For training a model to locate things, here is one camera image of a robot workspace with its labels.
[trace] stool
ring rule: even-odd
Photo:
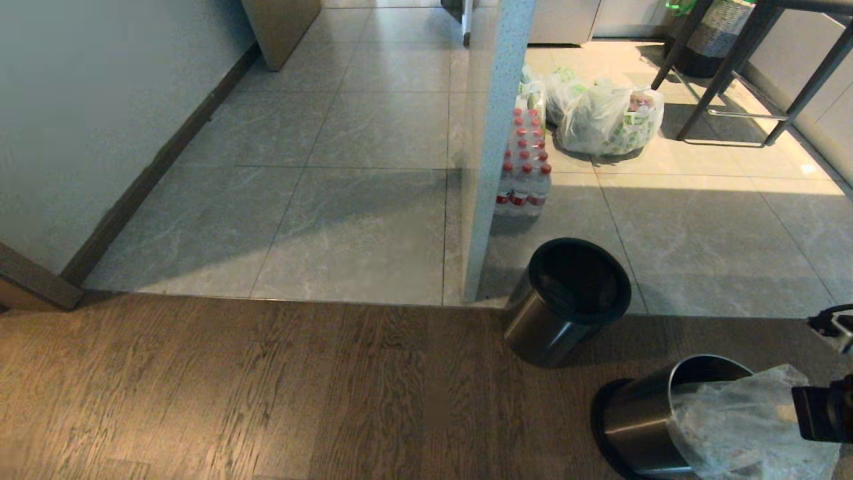
[[[711,6],[714,0],[699,0],[693,6],[693,10],[687,17],[686,21],[679,30],[676,41],[672,45],[670,54],[666,56],[664,65],[658,70],[658,76],[652,83],[652,88],[657,90],[660,84],[663,83],[666,75],[675,65],[676,60],[684,51],[693,32],[705,16],[705,12]],[[829,50],[827,56],[821,62],[821,65],[812,74],[805,87],[799,92],[797,98],[791,103],[784,114],[746,114],[741,112],[724,112],[716,109],[708,109],[711,100],[717,94],[723,94],[734,79],[743,82],[749,90],[755,92],[761,97],[766,97],[758,88],[747,82],[741,75],[740,70],[746,64],[746,61],[755,53],[758,45],[761,44],[764,37],[770,31],[770,28],[779,20],[780,15],[785,9],[805,10],[809,12],[817,12],[823,14],[841,14],[853,15],[853,0],[756,0],[755,9],[750,14],[749,20],[740,31],[737,40],[735,40],[732,49],[729,51],[726,58],[722,61],[722,65],[717,70],[711,83],[708,85],[705,94],[699,98],[698,95],[689,89],[699,102],[690,118],[684,123],[681,131],[676,136],[677,140],[683,140],[690,132],[690,128],[696,123],[704,111],[709,114],[722,117],[749,117],[778,120],[776,128],[764,139],[764,145],[772,145],[776,139],[783,133],[791,123],[797,118],[797,115],[811,98],[817,93],[824,82],[827,81],[830,75],[833,74],[835,68],[841,63],[844,57],[853,49],[853,22],[847,25],[841,37],[835,42],[835,45]]]

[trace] plastic trash bag liner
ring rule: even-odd
[[[558,67],[545,77],[546,105],[545,120],[555,126],[571,112],[587,90],[586,85],[570,68]]]
[[[545,118],[547,92],[541,77],[533,73],[530,65],[521,69],[519,95],[515,98],[515,107],[522,110],[535,109],[540,118]]]
[[[733,382],[672,391],[670,437],[701,478],[829,480],[840,445],[800,436],[791,387],[809,379],[790,365]]]
[[[618,87],[597,79],[554,133],[564,149],[624,155],[646,146],[664,122],[664,96],[650,87]]]

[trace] appliance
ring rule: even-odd
[[[531,44],[583,44],[592,38],[601,0],[538,0]]]

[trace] metal chair leg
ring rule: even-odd
[[[726,59],[722,61],[722,65],[717,69],[717,74],[714,75],[714,78],[711,80],[711,84],[708,85],[707,90],[705,90],[705,94],[699,100],[699,104],[696,105],[696,108],[693,109],[688,120],[684,122],[684,126],[682,126],[681,131],[678,132],[676,140],[683,140],[687,137],[688,133],[690,133],[690,128],[696,124],[699,117],[702,116],[705,109],[708,108],[708,105],[710,105],[714,97],[717,96],[717,93],[720,91],[720,87],[726,82],[726,80],[728,80],[728,77],[731,76],[732,66],[740,58],[738,51],[740,49],[748,50],[751,46],[752,38],[749,37],[750,32],[755,31],[756,28],[765,24],[777,14],[777,8],[773,2],[759,2],[756,4],[749,20],[746,21],[746,25],[744,25],[744,28],[740,32],[740,35],[738,35],[737,40],[735,40],[734,45],[732,45],[731,51],[726,56]]]
[[[676,64],[678,57],[682,55],[691,35],[695,32],[699,23],[702,22],[702,18],[705,17],[705,12],[708,10],[708,7],[711,6],[713,1],[714,0],[699,0],[693,6],[693,10],[690,11],[690,15],[688,15],[687,19],[684,21],[681,30],[678,31],[678,35],[676,35],[676,41],[670,49],[670,54],[666,56],[666,59],[664,59],[664,65],[660,67],[658,70],[658,76],[655,77],[652,82],[652,90],[657,90],[660,87],[660,84],[664,83],[664,79],[666,79],[666,76],[670,74],[670,70],[672,69],[672,66]]]
[[[788,107],[786,111],[788,119],[782,120],[778,124],[776,124],[776,128],[764,139],[765,145],[772,145],[775,143],[776,139],[787,130],[789,125],[793,123],[793,121],[797,118],[800,112],[803,111],[806,104],[809,103],[812,97],[815,96],[815,93],[823,86],[824,82],[829,79],[829,76],[833,74],[835,69],[844,58],[847,56],[850,51],[853,50],[853,23],[850,23],[847,28],[844,29],[844,32],[841,34],[841,37],[835,42],[833,45],[833,49],[829,50],[829,53],[826,57],[824,57],[821,65],[815,70],[812,74],[811,78],[808,82],[806,82],[805,87],[799,92],[797,98],[791,103],[791,106]]]

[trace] tile floor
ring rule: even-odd
[[[86,286],[460,305],[456,30],[441,9],[323,10],[279,73],[259,63],[241,81]],[[527,61],[649,83],[661,50],[593,42]],[[661,91],[664,126],[639,155],[560,152],[548,136],[548,206],[496,218],[475,305],[501,306],[533,250],[564,236],[627,267],[635,313],[803,317],[853,301],[853,191],[832,168],[796,132],[755,148],[772,125],[753,120],[705,119],[676,142],[694,100],[675,80]],[[762,108],[742,85],[717,103]]]
[[[458,30],[442,9],[324,9],[280,72],[252,68],[86,286],[441,305]]]
[[[648,84],[659,44],[593,42],[530,49],[538,73],[570,67],[587,81]],[[696,85],[700,93],[701,85]],[[662,85],[664,125],[639,154],[603,158],[553,149],[553,194],[536,221],[496,218],[479,304],[499,306],[537,245],[581,237],[612,252],[634,282],[636,313],[802,318],[853,301],[853,194],[796,132],[755,148],[774,126],[705,117],[675,137],[695,103]],[[760,112],[735,84],[715,104]]]

